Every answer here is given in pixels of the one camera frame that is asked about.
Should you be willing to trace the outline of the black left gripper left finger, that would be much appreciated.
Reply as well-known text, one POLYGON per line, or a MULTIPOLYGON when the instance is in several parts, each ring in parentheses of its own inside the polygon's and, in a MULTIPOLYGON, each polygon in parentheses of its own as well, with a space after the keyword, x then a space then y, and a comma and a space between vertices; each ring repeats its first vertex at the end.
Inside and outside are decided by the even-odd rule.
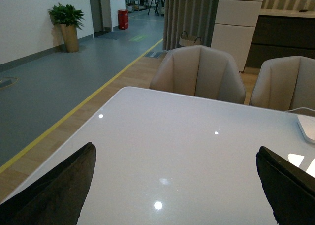
POLYGON ((2 225, 75 225, 90 189, 96 148, 87 143, 1 204, 2 225))

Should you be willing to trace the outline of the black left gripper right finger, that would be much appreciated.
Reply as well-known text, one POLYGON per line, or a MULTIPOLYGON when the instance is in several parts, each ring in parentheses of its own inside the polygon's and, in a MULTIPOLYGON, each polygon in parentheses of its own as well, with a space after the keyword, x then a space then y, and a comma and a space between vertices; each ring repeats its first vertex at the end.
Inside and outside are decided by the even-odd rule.
POLYGON ((315 178, 265 146, 256 154, 265 196, 280 225, 315 223, 315 178))

